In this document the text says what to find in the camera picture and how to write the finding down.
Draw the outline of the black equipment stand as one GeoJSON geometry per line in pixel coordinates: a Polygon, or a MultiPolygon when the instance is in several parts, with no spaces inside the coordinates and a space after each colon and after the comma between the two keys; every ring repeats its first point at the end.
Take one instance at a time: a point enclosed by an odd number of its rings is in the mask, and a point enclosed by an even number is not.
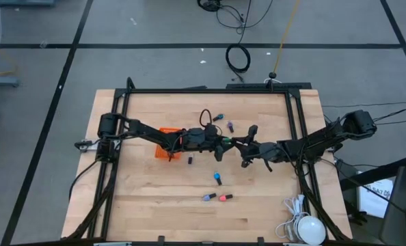
{"type": "Polygon", "coordinates": [[[376,169],[371,169],[361,174],[356,174],[349,178],[345,178],[340,181],[340,188],[343,191],[346,191],[347,189],[360,187],[361,185],[367,185],[378,180],[391,178],[397,175],[398,169],[400,167],[406,167],[406,158],[395,161],[393,163],[389,163],[387,165],[382,165],[376,169]]]}

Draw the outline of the white dome lamp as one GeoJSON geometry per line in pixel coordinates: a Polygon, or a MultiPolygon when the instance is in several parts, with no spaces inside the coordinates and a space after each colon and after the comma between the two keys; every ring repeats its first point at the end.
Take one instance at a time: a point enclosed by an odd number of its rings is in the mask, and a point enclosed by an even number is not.
{"type": "Polygon", "coordinates": [[[297,235],[306,244],[319,246],[326,237],[323,223],[313,216],[305,216],[297,224],[297,235]]]}

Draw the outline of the grey power adapter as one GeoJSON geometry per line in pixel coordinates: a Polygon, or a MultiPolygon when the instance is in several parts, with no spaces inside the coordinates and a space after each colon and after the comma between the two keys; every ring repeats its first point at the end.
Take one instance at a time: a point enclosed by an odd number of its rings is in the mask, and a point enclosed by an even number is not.
{"type": "Polygon", "coordinates": [[[294,229],[294,227],[293,227],[293,224],[291,224],[291,223],[287,223],[285,226],[284,226],[284,232],[285,232],[285,236],[286,236],[286,238],[290,241],[290,242],[297,242],[298,241],[298,238],[297,238],[297,236],[296,236],[296,234],[295,234],[295,229],[294,229]]]}

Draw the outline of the black metal table frame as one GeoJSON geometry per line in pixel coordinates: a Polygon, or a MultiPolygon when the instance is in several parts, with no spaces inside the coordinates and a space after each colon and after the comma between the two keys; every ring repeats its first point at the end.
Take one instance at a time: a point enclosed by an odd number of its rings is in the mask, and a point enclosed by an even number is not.
{"type": "MultiPolygon", "coordinates": [[[[202,110],[225,114],[233,123],[229,136],[242,137],[258,126],[258,141],[302,137],[325,126],[316,90],[301,90],[298,96],[286,92],[205,90],[98,90],[86,136],[97,136],[100,117],[117,111],[153,128],[193,128],[202,110]]],[[[96,217],[93,237],[106,241],[268,243],[280,240],[278,225],[288,219],[284,199],[297,195],[300,186],[290,163],[267,168],[255,160],[241,167],[238,150],[224,154],[217,162],[209,152],[187,155],[179,160],[154,157],[156,146],[143,139],[127,139],[117,164],[95,162],[94,151],[79,160],[80,176],[68,206],[62,234],[69,237],[93,207],[97,184],[107,183],[111,170],[117,173],[111,196],[96,217]],[[221,176],[222,185],[214,179],[221,176]],[[217,197],[204,201],[203,196],[217,197]],[[221,202],[221,195],[233,198],[221,202]]]]}

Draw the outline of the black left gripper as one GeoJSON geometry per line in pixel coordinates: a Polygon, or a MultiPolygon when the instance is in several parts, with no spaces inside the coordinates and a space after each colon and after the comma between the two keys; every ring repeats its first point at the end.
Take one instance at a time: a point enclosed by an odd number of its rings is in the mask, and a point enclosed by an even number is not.
{"type": "Polygon", "coordinates": [[[180,132],[179,150],[182,152],[214,152],[217,162],[221,162],[224,155],[223,146],[231,146],[231,142],[223,142],[224,136],[219,135],[217,128],[216,137],[207,137],[204,128],[190,128],[180,132]]]}

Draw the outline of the orange plastic slotted basket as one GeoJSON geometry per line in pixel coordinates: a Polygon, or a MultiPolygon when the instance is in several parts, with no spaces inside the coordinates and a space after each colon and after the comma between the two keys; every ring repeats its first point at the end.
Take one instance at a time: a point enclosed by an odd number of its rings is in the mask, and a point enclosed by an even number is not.
{"type": "MultiPolygon", "coordinates": [[[[163,133],[174,133],[174,132],[180,131],[180,128],[161,127],[161,128],[159,128],[159,130],[161,132],[163,132],[163,133]]],[[[170,156],[168,155],[168,153],[164,149],[162,149],[161,146],[157,146],[154,157],[156,159],[168,160],[170,156]]],[[[179,160],[180,158],[181,158],[181,153],[180,152],[174,153],[172,155],[172,160],[179,160]]]]}

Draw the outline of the white printed paper sign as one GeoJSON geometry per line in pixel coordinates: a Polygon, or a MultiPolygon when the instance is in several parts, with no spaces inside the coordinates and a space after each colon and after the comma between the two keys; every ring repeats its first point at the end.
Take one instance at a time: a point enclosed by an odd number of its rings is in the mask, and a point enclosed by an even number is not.
{"type": "Polygon", "coordinates": [[[370,192],[364,187],[357,188],[357,208],[367,215],[384,218],[388,200],[392,194],[393,182],[389,179],[378,180],[365,187],[372,190],[370,192]]]}

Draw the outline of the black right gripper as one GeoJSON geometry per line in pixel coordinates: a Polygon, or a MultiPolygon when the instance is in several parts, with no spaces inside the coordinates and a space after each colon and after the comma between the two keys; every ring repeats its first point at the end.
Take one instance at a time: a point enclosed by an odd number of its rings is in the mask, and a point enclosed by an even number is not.
{"type": "Polygon", "coordinates": [[[273,142],[259,143],[255,141],[254,137],[257,131],[258,126],[252,125],[249,127],[246,137],[232,138],[232,142],[235,142],[235,147],[240,151],[243,159],[241,167],[248,167],[254,159],[262,159],[267,168],[270,168],[270,163],[284,162],[286,155],[281,145],[273,142]]]}

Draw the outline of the grey office chair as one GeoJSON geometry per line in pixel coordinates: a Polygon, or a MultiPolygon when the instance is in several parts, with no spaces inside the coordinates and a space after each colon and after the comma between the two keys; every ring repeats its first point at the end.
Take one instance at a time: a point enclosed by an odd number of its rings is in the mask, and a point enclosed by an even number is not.
{"type": "Polygon", "coordinates": [[[400,167],[379,233],[379,238],[388,245],[406,246],[406,167],[400,167]]]}

